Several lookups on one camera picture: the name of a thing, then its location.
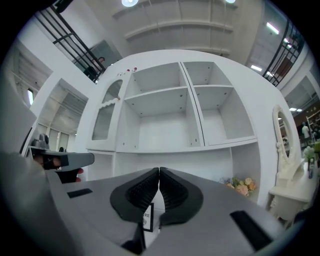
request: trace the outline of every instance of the black metal railing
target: black metal railing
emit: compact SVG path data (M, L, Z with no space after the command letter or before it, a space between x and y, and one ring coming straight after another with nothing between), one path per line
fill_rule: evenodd
M277 87L298 59L304 43L304 38L288 19L281 43L263 77Z
M35 18L48 37L93 82L106 70L54 6L37 12Z

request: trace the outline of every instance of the cabinet door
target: cabinet door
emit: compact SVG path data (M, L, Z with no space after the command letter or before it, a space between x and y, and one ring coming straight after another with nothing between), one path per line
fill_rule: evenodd
M110 80L98 98L94 99L97 107L91 119L86 147L88 150L116 150L120 109L131 76L130 72Z

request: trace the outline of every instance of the white shirt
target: white shirt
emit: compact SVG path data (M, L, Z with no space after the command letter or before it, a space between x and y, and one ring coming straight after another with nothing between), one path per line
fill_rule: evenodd
M305 139L310 137L309 128L307 126L302 127L302 133L303 133Z

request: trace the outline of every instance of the flower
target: flower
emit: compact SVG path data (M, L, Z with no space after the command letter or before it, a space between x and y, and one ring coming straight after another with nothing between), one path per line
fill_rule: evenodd
M245 184L246 185L250 185L251 182L252 182L252 178L246 178L245 179Z
M244 195L244 196L248 196L249 195L249 191L246 185L238 185L236 188L236 191L238 191L240 194Z
M255 184L254 182L251 182L251 183L249 184L249 190L253 191L253 190L255 190L255 189L256 189L256 184Z
M228 184L226 184L228 187L230 187L230 188L235 188L234 186L232 186L232 184L231 183L228 183Z

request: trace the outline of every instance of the flower bouquet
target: flower bouquet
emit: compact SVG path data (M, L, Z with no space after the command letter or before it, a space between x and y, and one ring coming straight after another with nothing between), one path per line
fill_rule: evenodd
M248 197L256 188L256 183L252 178L246 178L245 180L240 180L237 177L229 178L224 182L228 187L235 189L240 194Z

